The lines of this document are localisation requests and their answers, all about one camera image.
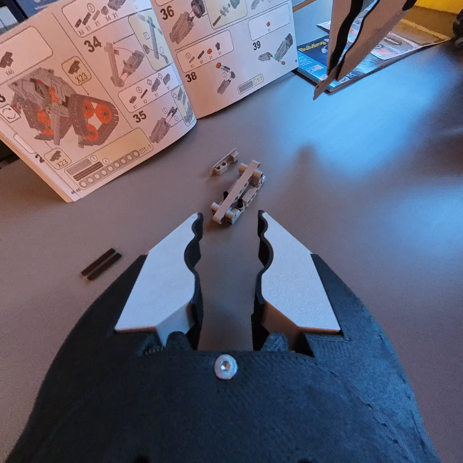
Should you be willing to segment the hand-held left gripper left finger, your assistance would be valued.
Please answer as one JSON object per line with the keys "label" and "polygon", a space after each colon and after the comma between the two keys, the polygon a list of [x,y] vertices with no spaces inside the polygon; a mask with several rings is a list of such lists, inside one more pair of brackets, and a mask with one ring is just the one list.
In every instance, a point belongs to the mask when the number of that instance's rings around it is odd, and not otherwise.
{"label": "hand-held left gripper left finger", "polygon": [[162,345],[182,332],[197,349],[203,320],[200,260],[203,215],[192,214],[154,246],[135,281],[115,331],[154,332]]}

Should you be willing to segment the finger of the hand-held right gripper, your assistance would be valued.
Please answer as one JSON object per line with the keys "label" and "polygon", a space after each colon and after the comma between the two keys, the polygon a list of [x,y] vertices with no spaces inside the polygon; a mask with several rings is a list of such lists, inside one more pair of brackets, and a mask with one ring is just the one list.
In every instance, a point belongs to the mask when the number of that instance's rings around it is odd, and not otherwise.
{"label": "finger of the hand-held right gripper", "polygon": [[409,9],[409,1],[378,1],[364,16],[356,40],[337,66],[334,79],[342,79],[350,73],[397,25]]}
{"label": "finger of the hand-held right gripper", "polygon": [[353,1],[334,0],[329,33],[327,75],[338,64],[353,22]]}

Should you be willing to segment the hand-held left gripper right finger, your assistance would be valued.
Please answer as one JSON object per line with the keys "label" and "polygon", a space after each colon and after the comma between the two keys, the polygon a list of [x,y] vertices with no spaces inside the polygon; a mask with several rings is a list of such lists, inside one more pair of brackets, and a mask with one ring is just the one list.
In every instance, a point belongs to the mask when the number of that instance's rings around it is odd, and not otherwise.
{"label": "hand-held left gripper right finger", "polygon": [[252,314],[254,350],[271,333],[283,333],[291,350],[303,351],[304,333],[339,335],[341,327],[312,253],[267,212],[258,212],[258,273]]}

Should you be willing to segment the grey toy brick assembly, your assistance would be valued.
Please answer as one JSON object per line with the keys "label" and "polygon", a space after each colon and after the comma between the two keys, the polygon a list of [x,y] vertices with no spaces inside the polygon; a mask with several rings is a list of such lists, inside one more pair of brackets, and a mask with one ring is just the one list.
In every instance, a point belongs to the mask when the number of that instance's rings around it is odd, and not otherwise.
{"label": "grey toy brick assembly", "polygon": [[265,182],[263,172],[258,170],[259,166],[260,163],[255,160],[249,165],[239,165],[238,179],[224,192],[223,200],[219,204],[214,202],[211,205],[214,222],[232,225],[252,202]]}

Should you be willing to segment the white printed leaflet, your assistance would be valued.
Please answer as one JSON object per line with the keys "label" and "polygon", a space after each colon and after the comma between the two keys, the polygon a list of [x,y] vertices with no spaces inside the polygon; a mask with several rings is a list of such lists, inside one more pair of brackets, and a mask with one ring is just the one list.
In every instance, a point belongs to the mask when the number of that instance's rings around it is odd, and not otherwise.
{"label": "white printed leaflet", "polygon": [[371,51],[380,60],[389,60],[413,53],[419,49],[450,40],[450,37],[432,31],[414,21],[402,19]]}

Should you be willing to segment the black toy axle rod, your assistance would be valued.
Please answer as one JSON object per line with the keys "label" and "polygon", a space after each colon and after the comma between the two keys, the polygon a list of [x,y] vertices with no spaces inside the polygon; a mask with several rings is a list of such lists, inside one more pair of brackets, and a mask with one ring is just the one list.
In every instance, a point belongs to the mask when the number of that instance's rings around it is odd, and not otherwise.
{"label": "black toy axle rod", "polygon": [[116,252],[106,258],[104,261],[101,263],[98,263],[98,265],[90,271],[90,273],[87,275],[87,279],[89,281],[95,280],[97,277],[99,277],[102,273],[104,273],[107,269],[109,269],[111,266],[113,266],[114,263],[116,263],[122,255],[119,252]]}
{"label": "black toy axle rod", "polygon": [[108,251],[106,251],[104,254],[102,254],[100,257],[98,257],[95,261],[93,261],[89,266],[87,266],[82,272],[81,275],[83,276],[88,276],[91,272],[96,270],[101,264],[107,261],[111,256],[115,254],[115,249],[110,248]]}

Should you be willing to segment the yellow box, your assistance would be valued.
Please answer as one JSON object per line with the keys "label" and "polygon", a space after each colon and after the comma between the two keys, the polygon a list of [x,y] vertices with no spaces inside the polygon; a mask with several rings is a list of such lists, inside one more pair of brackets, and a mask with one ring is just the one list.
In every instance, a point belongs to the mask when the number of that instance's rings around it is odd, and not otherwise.
{"label": "yellow box", "polygon": [[418,0],[404,19],[452,37],[453,23],[462,8],[462,0]]}

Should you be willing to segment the grey angled toy brick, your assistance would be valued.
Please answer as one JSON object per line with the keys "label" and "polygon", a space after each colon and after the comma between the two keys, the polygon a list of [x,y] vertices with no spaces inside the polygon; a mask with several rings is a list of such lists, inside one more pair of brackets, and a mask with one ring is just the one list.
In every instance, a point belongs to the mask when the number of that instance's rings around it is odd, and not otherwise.
{"label": "grey angled toy brick", "polygon": [[239,152],[236,148],[231,150],[227,155],[225,155],[222,159],[217,161],[210,170],[211,176],[218,176],[222,175],[225,171],[227,171],[228,167],[235,163],[239,158]]}

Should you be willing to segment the open building instruction booklet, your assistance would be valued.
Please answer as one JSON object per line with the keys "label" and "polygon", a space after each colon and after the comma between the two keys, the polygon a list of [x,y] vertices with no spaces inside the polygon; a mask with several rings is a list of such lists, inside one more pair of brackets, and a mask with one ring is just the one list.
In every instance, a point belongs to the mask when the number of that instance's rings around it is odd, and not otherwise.
{"label": "open building instruction booklet", "polygon": [[291,1],[58,1],[1,35],[1,139],[66,202],[297,68]]}

